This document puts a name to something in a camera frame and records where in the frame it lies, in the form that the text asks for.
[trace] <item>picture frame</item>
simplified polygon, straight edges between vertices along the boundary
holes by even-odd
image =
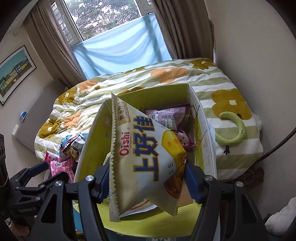
[[[0,103],[2,106],[20,83],[35,69],[36,65],[25,45],[0,63]]]

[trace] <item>silver screw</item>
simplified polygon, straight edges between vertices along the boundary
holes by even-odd
[[[63,181],[56,181],[56,183],[54,184],[56,187],[60,187],[63,184]]]
[[[87,180],[88,182],[92,181],[93,179],[94,179],[94,176],[92,176],[92,175],[88,175],[85,178],[85,180]]]
[[[205,176],[205,179],[208,181],[208,182],[210,182],[210,181],[213,181],[213,177],[212,176],[210,176],[210,175],[206,175]]]
[[[244,186],[244,184],[242,182],[236,182],[236,185],[240,188],[242,188]]]

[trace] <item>tree foliage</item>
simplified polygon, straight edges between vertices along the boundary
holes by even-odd
[[[134,0],[66,0],[84,39],[140,17]]]

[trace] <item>striped bedding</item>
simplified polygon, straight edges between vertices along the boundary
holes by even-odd
[[[46,151],[58,152],[69,134],[88,133],[102,102],[118,94],[150,86],[190,83],[201,101],[206,117],[215,131],[226,139],[237,136],[237,126],[218,118],[219,111],[238,112],[246,126],[247,138],[239,145],[225,147],[215,142],[218,179],[233,179],[243,174],[263,153],[259,129],[252,113],[235,85],[209,59],[171,60],[137,68],[125,73],[101,75],[82,82],[59,96],[46,123],[35,139],[40,161]]]

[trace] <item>purple snack bag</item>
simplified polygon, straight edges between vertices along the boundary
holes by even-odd
[[[146,110],[146,115],[173,131],[181,145],[185,148],[190,148],[195,146],[194,141],[183,131],[184,119],[188,110],[189,105],[185,104],[165,110]]]

